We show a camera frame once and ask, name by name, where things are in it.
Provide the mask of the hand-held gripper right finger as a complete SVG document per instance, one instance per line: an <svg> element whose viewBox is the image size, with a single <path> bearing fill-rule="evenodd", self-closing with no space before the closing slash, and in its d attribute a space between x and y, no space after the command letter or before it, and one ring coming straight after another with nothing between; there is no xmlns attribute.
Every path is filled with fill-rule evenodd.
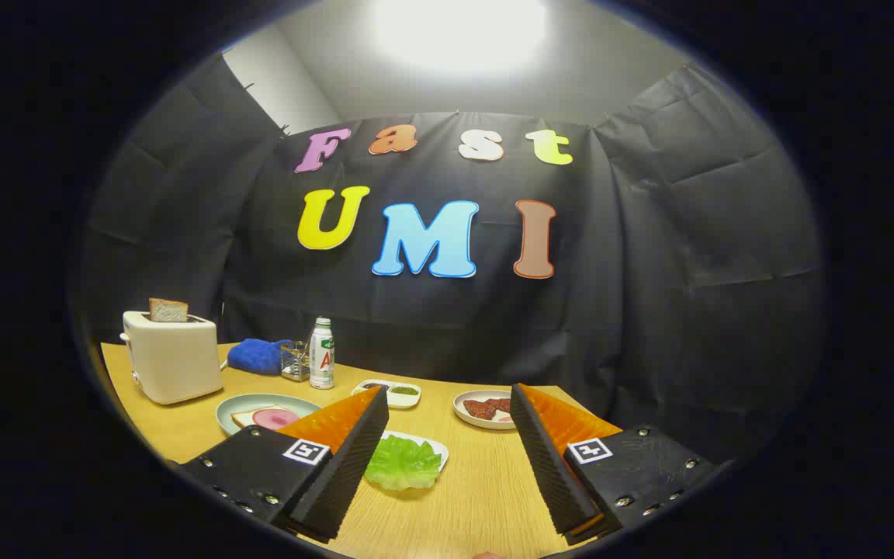
<svg viewBox="0 0 894 559"><path fill-rule="evenodd" d="M662 429L619 428L528 385L512 386L511 417L551 523L570 545L636 531L719 471Z"/></svg>

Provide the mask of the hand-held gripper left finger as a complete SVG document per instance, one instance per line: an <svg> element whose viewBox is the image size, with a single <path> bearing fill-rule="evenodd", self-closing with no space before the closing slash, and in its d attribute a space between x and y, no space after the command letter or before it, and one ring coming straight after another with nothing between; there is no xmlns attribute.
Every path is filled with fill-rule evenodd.
<svg viewBox="0 0 894 559"><path fill-rule="evenodd" d="M243 428L181 464L180 473L246 516L327 543L382 439L386 396L376 386L282 429Z"/></svg>

